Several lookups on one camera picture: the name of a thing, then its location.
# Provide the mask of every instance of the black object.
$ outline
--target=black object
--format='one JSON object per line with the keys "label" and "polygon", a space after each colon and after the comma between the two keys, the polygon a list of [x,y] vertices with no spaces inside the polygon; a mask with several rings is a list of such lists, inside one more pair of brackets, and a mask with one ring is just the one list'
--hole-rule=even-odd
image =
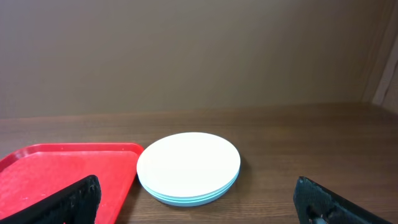
{"label": "black object", "polygon": [[100,200],[101,187],[98,178],[89,175],[0,220],[0,224],[94,224]]}
{"label": "black object", "polygon": [[300,224],[391,224],[306,177],[298,178],[293,201]]}

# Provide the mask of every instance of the wall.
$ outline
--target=wall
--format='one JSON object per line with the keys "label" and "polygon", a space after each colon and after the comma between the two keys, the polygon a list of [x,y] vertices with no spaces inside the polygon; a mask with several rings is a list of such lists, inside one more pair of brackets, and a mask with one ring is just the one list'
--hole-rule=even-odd
{"label": "wall", "polygon": [[0,118],[359,101],[392,0],[2,0]]}

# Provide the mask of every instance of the round white plate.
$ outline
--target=round white plate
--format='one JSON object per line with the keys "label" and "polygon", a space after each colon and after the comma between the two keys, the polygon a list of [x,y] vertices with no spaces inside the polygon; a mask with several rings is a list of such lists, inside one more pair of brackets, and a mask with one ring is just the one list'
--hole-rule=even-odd
{"label": "round white plate", "polygon": [[181,133],[151,144],[137,162],[143,185],[169,197],[197,197],[231,182],[241,159],[227,140],[207,133]]}

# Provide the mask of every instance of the red plastic tray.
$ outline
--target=red plastic tray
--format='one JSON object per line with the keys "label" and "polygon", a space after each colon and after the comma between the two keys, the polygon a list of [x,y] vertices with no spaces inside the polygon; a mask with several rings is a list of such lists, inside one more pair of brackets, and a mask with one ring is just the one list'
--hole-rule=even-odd
{"label": "red plastic tray", "polygon": [[67,143],[13,152],[0,161],[0,219],[94,174],[102,193],[95,223],[114,223],[143,150],[134,143]]}

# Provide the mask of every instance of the table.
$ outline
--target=table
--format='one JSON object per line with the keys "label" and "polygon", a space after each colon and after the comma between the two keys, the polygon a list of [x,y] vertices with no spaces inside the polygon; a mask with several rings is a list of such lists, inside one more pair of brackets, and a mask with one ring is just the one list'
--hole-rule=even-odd
{"label": "table", "polygon": [[187,131],[217,134],[238,148],[232,188],[208,205],[177,208],[136,179],[116,223],[298,223],[292,196],[300,175],[398,222],[398,117],[366,104],[1,119],[0,157],[43,142],[147,147]]}

